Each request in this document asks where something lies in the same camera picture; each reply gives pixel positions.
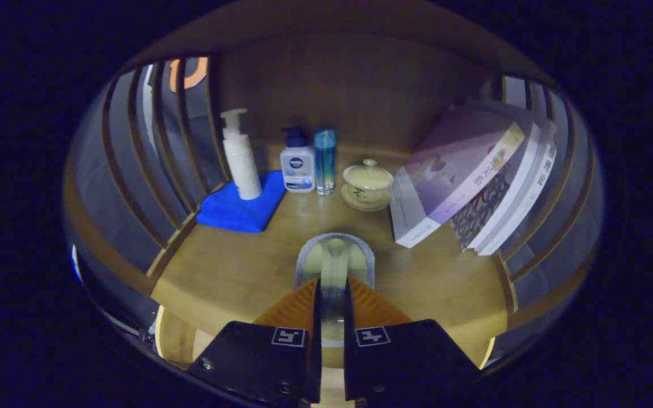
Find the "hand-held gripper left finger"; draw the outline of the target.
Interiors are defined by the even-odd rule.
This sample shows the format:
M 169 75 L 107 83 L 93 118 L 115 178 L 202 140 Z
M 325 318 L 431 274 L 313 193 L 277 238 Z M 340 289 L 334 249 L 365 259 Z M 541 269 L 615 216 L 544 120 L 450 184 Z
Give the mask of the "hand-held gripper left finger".
M 188 373 L 250 405 L 319 403 L 320 279 L 300 285 L 254 322 L 227 323 L 190 364 Z

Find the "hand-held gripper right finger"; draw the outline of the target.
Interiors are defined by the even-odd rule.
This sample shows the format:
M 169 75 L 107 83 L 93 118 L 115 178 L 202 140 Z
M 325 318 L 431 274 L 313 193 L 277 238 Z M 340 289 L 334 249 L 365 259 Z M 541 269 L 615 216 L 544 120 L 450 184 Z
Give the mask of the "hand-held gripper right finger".
M 412 320 L 365 282 L 344 295 L 344 380 L 357 405 L 438 405 L 481 371 L 432 318 Z

